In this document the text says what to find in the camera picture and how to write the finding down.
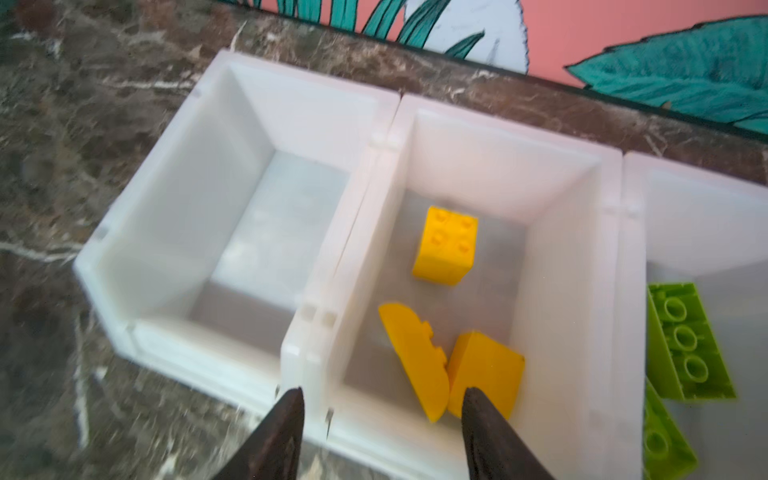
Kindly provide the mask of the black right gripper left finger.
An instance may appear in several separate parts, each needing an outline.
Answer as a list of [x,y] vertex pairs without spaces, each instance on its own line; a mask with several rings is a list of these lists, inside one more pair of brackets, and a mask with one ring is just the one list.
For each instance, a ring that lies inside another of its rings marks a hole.
[[287,390],[213,479],[296,479],[304,421],[302,389]]

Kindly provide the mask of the green lego brick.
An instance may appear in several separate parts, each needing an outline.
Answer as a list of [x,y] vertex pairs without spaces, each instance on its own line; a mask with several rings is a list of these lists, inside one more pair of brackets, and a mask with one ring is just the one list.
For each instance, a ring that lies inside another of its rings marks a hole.
[[647,286],[646,375],[663,399],[686,403],[737,397],[697,287]]
[[645,379],[642,447],[644,479],[682,479],[698,467],[696,454],[648,378]]

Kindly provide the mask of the white bin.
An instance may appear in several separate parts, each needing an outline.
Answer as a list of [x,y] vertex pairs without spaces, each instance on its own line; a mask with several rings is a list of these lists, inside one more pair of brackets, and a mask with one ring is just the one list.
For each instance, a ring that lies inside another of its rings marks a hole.
[[301,357],[305,438],[399,478],[466,477],[459,420],[429,421],[378,315],[397,302],[445,351],[474,331],[521,354],[509,425],[553,476],[606,478],[622,166],[405,96]]
[[767,475],[767,190],[629,153],[619,210],[610,479],[643,478],[647,286],[696,285],[737,397],[661,398],[698,458],[692,479]]
[[330,285],[397,93],[219,52],[75,271],[122,357],[262,414]]

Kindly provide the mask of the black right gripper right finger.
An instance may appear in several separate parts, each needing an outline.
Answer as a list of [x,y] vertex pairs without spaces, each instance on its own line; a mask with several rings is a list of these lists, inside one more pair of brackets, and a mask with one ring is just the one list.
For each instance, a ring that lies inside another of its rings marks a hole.
[[470,479],[553,479],[479,388],[465,391],[461,426]]

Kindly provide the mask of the yellow lego small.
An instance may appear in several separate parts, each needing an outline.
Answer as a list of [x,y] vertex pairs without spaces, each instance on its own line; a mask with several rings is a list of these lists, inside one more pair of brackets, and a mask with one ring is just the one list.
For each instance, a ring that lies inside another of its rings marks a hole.
[[525,368],[525,357],[479,331],[461,334],[449,359],[450,396],[447,410],[462,416],[465,391],[480,389],[508,420],[514,409]]
[[457,285],[474,265],[477,235],[476,217],[430,206],[412,275],[437,284]]

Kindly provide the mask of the white middle bin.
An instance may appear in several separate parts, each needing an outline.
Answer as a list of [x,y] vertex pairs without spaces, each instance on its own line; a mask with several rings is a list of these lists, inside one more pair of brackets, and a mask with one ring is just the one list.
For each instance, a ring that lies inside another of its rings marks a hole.
[[301,357],[305,438],[399,478],[466,477],[459,420],[429,421],[378,315],[397,302],[445,351],[474,331],[521,354],[509,425],[553,476],[606,478],[622,166],[405,96]]

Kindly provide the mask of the white left bin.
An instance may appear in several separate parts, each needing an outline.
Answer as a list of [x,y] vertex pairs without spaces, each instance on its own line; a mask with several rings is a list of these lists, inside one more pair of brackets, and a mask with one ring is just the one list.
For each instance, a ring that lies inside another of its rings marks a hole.
[[397,93],[219,52],[75,271],[122,357],[262,414],[330,285]]

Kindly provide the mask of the yellow lego small bottom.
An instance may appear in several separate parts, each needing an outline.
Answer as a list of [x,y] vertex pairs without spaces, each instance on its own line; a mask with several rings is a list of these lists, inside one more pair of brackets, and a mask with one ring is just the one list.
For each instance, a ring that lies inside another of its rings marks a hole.
[[525,357],[479,331],[461,334],[449,359],[450,396],[447,410],[462,416],[465,391],[480,389],[508,420],[514,409],[525,368]]

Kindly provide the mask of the white right bin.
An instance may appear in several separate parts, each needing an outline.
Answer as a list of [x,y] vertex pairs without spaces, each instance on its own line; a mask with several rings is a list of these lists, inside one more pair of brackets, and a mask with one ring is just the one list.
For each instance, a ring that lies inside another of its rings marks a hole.
[[698,458],[692,479],[767,475],[767,190],[629,153],[619,210],[610,479],[643,478],[647,286],[696,285],[737,397],[661,398]]

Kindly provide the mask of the yellow lego long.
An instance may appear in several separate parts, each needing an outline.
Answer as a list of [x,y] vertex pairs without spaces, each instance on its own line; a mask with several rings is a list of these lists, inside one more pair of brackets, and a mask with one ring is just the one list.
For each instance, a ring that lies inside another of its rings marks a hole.
[[381,304],[378,314],[426,417],[437,422],[446,411],[450,383],[447,356],[432,343],[431,325],[402,303]]

